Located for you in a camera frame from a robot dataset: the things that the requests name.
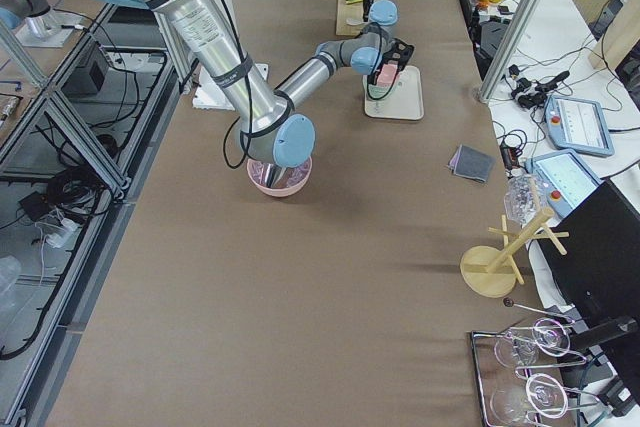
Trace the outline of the wooden cutting board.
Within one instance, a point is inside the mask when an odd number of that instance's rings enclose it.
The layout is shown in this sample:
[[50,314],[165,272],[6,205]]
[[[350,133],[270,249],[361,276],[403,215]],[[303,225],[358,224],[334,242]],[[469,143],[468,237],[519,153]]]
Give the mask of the wooden cutting board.
[[346,18],[361,18],[363,17],[363,0],[358,2],[347,2],[346,0],[337,0],[337,13],[335,34],[342,37],[356,36],[366,25],[370,23],[369,20],[364,20],[365,23],[359,26],[349,26],[345,23]]

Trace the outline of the aluminium frame post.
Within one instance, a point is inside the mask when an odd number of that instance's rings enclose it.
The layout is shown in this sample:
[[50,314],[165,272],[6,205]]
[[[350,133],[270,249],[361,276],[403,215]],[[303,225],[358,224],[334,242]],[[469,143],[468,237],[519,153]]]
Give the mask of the aluminium frame post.
[[481,103],[487,104],[492,98],[539,2],[540,0],[519,1],[514,18],[510,22],[479,88],[477,97]]

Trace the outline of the grey purple folded cloth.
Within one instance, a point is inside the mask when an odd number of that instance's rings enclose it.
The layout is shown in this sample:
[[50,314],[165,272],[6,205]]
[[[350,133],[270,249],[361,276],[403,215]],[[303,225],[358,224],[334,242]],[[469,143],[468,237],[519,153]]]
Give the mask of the grey purple folded cloth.
[[448,163],[452,173],[461,178],[486,183],[495,158],[466,145],[459,145]]

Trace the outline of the crumpled clear plastic bag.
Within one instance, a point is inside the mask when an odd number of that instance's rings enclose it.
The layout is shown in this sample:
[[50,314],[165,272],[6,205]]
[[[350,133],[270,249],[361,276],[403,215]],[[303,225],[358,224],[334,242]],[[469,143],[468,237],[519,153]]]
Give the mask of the crumpled clear plastic bag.
[[541,208],[547,206],[542,180],[535,174],[509,179],[504,206],[508,220],[521,225],[529,222]]

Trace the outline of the blue teach pendant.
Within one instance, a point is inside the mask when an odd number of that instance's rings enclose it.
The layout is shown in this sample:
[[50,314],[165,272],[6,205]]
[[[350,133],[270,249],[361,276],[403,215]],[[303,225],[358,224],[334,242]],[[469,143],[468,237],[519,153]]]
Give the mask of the blue teach pendant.
[[542,180],[543,196],[559,218],[567,217],[602,184],[573,149],[530,158],[525,168]]
[[615,153],[603,110],[594,100],[550,95],[545,103],[548,135],[558,149],[597,157]]

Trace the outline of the large pink ice bowl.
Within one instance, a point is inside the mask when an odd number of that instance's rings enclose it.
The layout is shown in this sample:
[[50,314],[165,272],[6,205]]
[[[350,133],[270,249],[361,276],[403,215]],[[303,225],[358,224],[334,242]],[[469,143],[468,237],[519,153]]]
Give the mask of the large pink ice bowl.
[[309,180],[312,158],[294,168],[280,168],[253,159],[246,162],[246,170],[252,183],[264,194],[284,198],[299,192]]

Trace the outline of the wooden mug tree stand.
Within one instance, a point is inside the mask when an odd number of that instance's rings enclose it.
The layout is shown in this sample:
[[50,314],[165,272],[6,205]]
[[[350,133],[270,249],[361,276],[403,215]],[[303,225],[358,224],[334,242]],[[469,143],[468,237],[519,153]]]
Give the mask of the wooden mug tree stand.
[[553,216],[554,210],[548,202],[546,207],[541,208],[523,225],[508,220],[506,213],[502,214],[501,226],[490,231],[502,237],[503,247],[497,249],[481,245],[467,250],[460,261],[460,271],[465,283],[482,296],[504,297],[516,285],[524,283],[514,255],[526,243],[532,240],[549,240],[560,254],[565,255],[567,250],[561,240],[569,234],[551,230],[548,221]]

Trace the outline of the small pink bowl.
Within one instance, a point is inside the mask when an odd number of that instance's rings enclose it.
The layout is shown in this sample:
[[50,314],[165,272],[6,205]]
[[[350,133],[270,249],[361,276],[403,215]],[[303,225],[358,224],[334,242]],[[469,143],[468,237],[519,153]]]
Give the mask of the small pink bowl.
[[398,65],[396,63],[386,63],[382,66],[375,80],[375,86],[386,90],[392,88],[398,75]]

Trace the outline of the wine glass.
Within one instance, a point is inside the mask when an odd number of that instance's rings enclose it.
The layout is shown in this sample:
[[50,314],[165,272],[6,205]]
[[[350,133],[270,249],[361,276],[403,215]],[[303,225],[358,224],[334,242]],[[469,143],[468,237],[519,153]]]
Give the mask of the wine glass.
[[506,426],[546,426],[546,421],[566,414],[568,397],[555,378],[537,373],[523,385],[495,390],[489,405],[493,416]]
[[500,333],[494,355],[502,366],[515,368],[534,365],[541,354],[562,357],[569,349],[566,328],[560,322],[544,317],[531,326],[514,326]]

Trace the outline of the white rabbit tray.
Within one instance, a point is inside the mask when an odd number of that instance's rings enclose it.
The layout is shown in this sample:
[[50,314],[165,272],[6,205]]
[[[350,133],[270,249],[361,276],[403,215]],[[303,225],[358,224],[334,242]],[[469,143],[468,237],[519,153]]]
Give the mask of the white rabbit tray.
[[[366,78],[363,78],[365,92]],[[392,94],[381,101],[364,100],[367,116],[379,119],[419,121],[424,116],[420,70],[407,66],[395,82]]]

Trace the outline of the black power box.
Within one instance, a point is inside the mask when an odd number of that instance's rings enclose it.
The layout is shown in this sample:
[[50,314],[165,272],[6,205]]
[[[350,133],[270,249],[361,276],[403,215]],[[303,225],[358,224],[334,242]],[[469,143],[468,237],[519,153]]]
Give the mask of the black power box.
[[108,59],[100,46],[93,43],[79,58],[76,68],[67,78],[62,91],[70,97],[97,94],[104,84],[108,69]]

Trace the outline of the wine glass upper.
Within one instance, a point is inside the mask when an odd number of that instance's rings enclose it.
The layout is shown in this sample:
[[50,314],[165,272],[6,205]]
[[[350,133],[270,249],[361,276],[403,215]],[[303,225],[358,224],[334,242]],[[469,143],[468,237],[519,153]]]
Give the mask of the wine glass upper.
[[502,366],[515,368],[534,365],[541,354],[562,357],[569,349],[566,328],[560,322],[544,317],[531,326],[514,326],[500,333],[494,355]]

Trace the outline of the wine glass lower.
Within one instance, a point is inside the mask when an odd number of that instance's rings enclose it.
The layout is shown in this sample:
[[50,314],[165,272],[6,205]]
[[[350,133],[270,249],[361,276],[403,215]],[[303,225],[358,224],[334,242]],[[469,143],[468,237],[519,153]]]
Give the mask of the wine glass lower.
[[506,426],[546,426],[546,421],[566,414],[568,397],[555,378],[537,373],[523,385],[495,390],[489,405],[493,416]]

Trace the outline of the blue teach pendant near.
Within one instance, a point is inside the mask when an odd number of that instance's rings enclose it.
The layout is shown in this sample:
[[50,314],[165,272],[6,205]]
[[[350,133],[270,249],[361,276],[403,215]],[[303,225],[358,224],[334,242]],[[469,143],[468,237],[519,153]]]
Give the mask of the blue teach pendant near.
[[559,218],[567,217],[602,184],[573,149],[530,158],[525,168],[542,180],[543,196]]

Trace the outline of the black monitor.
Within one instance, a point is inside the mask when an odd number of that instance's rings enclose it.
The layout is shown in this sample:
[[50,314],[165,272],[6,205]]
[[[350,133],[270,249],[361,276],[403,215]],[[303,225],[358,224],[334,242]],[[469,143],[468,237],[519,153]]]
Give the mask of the black monitor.
[[555,284],[589,324],[639,318],[639,212],[609,180],[571,211],[557,231],[564,255],[539,242]]

